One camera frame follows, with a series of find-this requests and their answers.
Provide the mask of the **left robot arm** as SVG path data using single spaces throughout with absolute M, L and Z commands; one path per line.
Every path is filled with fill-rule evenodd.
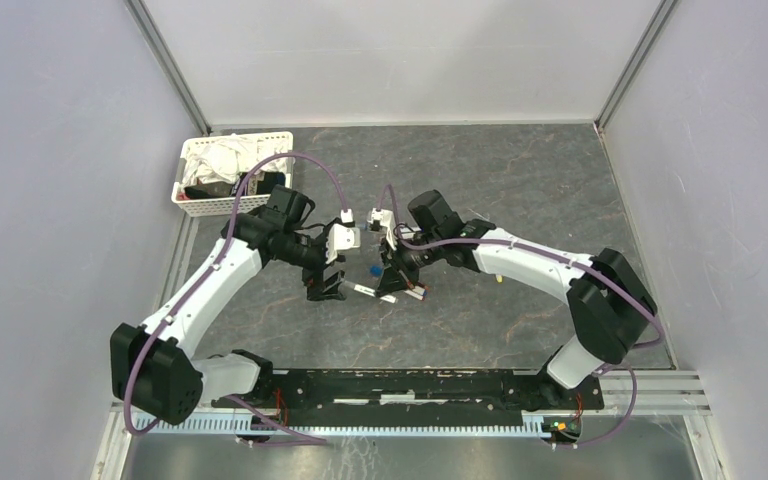
M 124 411 L 139 409 L 155 422 L 178 425 L 204 403 L 237 394 L 250 407 L 274 394 L 270 361 L 233 352 L 197 360 L 202 337 L 232 297 L 270 262 L 299 267 L 311 301 L 341 300 L 344 274 L 326 277 L 345 249 L 357 247 L 352 210 L 343 206 L 317 237 L 303 233 L 315 203 L 276 187 L 248 212 L 233 206 L 213 250 L 184 285 L 140 325 L 120 324 L 110 337 L 113 394 Z

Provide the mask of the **black item in basket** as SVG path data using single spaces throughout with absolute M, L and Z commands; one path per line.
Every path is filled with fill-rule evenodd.
M 258 173 L 253 177 L 246 188 L 248 195 L 266 195 L 269 194 L 275 186 L 284 185 L 286 175 L 280 172 Z M 223 181 L 214 181 L 210 183 L 198 182 L 193 186 L 186 186 L 179 195 L 182 200 L 207 200 L 233 197 L 236 195 L 238 186 L 236 184 Z

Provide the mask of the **white grey pen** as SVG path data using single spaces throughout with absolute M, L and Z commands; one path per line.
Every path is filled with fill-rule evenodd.
M 395 304 L 395 303 L 398 302 L 398 299 L 396 297 L 394 297 L 393 295 L 389 295 L 389 294 L 378 295 L 373 288 L 365 286 L 365 285 L 361 285 L 361 284 L 358 284 L 358 283 L 355 283 L 355 282 L 352 282 L 352 281 L 348 281 L 348 280 L 344 281 L 343 285 L 346 288 L 348 288 L 348 289 L 350 289 L 350 290 L 352 290 L 354 292 L 363 294 L 365 296 L 371 297 L 371 298 L 376 299 L 376 300 L 384 301 L 384 302 L 391 303 L 391 304 Z

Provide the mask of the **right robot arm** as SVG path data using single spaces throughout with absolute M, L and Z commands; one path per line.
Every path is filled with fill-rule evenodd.
M 654 298 L 620 252 L 562 251 L 484 219 L 464 220 L 437 190 L 414 198 L 408 210 L 412 225 L 401 221 L 395 206 L 369 212 L 370 229 L 383 235 L 377 296 L 403 291 L 423 297 L 427 288 L 419 279 L 420 270 L 444 261 L 514 280 L 568 307 L 574 334 L 547 360 L 537 382 L 545 405 L 566 406 L 587 377 L 622 363 L 632 350 L 662 341 Z

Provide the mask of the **right base electronics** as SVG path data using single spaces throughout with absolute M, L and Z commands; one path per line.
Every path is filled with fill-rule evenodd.
M 582 418 L 548 418 L 541 424 L 542 432 L 548 434 L 546 441 L 556 444 L 576 444 L 582 435 Z

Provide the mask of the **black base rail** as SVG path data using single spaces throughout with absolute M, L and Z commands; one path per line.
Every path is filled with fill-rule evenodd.
M 279 408 L 290 427 L 516 426 L 525 414 L 605 406 L 594 377 L 566 390 L 546 374 L 514 369 L 274 370 L 241 398 Z

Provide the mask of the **red cap white pen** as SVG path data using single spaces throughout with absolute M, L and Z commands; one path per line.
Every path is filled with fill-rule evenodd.
M 404 293 L 419 301 L 423 301 L 427 297 L 428 289 L 421 283 L 409 283 Z

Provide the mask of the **white cloth in basket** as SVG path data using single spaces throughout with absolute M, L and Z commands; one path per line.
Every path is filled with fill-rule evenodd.
M 290 132 L 231 134 L 192 138 L 183 143 L 184 167 L 179 183 L 193 186 L 198 182 L 236 183 L 261 160 L 293 147 Z

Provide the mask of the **white plastic basket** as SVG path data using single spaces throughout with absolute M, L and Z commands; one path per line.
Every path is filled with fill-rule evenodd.
M 259 161 L 294 146 L 288 131 L 190 138 L 183 142 L 170 198 L 191 217 L 228 215 L 236 183 Z

